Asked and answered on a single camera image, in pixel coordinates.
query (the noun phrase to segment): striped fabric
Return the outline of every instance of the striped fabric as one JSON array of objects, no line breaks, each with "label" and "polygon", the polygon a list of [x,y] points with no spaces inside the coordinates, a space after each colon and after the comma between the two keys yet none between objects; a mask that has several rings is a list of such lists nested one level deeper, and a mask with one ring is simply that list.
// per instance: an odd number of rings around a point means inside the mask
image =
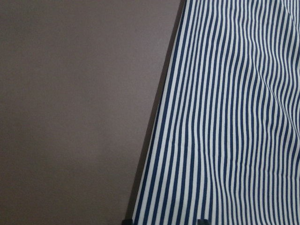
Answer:
[{"label": "striped fabric", "polygon": [[135,225],[300,224],[300,1],[187,0]]}]

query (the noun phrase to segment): blue and white striped cloth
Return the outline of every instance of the blue and white striped cloth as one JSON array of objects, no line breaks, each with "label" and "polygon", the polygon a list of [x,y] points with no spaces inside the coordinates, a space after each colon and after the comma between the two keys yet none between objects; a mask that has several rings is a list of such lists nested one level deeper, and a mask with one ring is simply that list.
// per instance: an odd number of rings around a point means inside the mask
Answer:
[{"label": "blue and white striped cloth", "polygon": [[300,1],[187,0],[135,225],[300,224]]}]

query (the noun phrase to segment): brown wall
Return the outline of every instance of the brown wall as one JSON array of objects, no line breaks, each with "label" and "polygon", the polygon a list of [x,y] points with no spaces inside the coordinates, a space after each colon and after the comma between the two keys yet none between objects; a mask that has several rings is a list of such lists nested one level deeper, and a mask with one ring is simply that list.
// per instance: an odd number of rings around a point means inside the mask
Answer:
[{"label": "brown wall", "polygon": [[131,214],[182,2],[1,2],[0,224]]}]

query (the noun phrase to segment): curtain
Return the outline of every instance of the curtain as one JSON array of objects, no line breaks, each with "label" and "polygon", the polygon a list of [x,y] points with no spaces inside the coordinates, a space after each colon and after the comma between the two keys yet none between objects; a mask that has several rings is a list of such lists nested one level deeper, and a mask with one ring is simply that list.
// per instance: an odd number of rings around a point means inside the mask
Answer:
[{"label": "curtain", "polygon": [[300,1],[187,0],[135,225],[300,224]]}]

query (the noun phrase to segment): small black object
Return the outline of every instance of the small black object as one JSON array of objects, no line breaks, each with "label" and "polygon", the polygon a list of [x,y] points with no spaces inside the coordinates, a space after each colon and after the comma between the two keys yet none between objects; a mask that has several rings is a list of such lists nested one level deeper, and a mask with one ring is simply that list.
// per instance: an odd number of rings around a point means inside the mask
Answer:
[{"label": "small black object", "polygon": [[122,221],[122,225],[133,225],[133,220],[132,219],[124,219]]},{"label": "small black object", "polygon": [[210,225],[210,222],[207,219],[199,219],[197,224],[198,225]]}]

